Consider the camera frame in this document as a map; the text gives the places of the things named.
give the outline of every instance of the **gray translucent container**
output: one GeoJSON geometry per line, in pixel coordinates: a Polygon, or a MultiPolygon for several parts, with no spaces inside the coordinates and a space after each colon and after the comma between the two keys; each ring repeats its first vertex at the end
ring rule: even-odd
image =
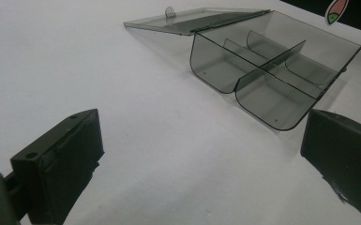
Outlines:
{"type": "Polygon", "coordinates": [[[361,50],[341,37],[271,10],[199,8],[125,22],[194,35],[190,65],[221,93],[278,130],[297,126],[361,50]]]}

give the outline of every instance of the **white table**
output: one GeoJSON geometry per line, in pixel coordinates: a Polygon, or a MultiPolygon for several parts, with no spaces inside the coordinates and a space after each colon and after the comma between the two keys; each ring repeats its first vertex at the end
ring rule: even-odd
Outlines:
{"type": "MultiPolygon", "coordinates": [[[[192,74],[192,37],[123,25],[168,4],[270,8],[361,44],[361,31],[277,0],[0,0],[0,173],[65,117],[98,108],[106,154],[67,225],[361,225],[300,156],[306,118],[265,126],[192,74]]],[[[361,123],[361,52],[314,108],[361,123]]]]}

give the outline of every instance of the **leaf-shaped logo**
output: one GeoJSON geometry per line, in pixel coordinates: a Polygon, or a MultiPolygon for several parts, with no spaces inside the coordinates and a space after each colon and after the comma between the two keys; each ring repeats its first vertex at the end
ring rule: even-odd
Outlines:
{"type": "Polygon", "coordinates": [[[341,15],[343,15],[344,11],[346,10],[348,4],[349,0],[334,0],[331,3],[325,13],[326,22],[328,23],[328,25],[340,19],[341,15]]]}

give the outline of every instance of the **black object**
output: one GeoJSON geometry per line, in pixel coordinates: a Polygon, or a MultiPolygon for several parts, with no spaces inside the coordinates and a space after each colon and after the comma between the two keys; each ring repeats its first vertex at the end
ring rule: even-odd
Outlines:
{"type": "Polygon", "coordinates": [[[340,199],[361,212],[361,125],[330,112],[312,110],[301,155],[340,199]]]}
{"type": "Polygon", "coordinates": [[[98,110],[71,115],[10,161],[0,174],[0,225],[63,224],[104,154],[98,110]]]}
{"type": "MultiPolygon", "coordinates": [[[[326,10],[333,2],[333,0],[314,0],[314,1],[281,0],[281,1],[305,9],[320,16],[325,15],[326,10]]],[[[348,24],[357,29],[361,29],[361,0],[350,0],[344,14],[341,16],[341,18],[338,21],[340,23],[348,24]]]]}

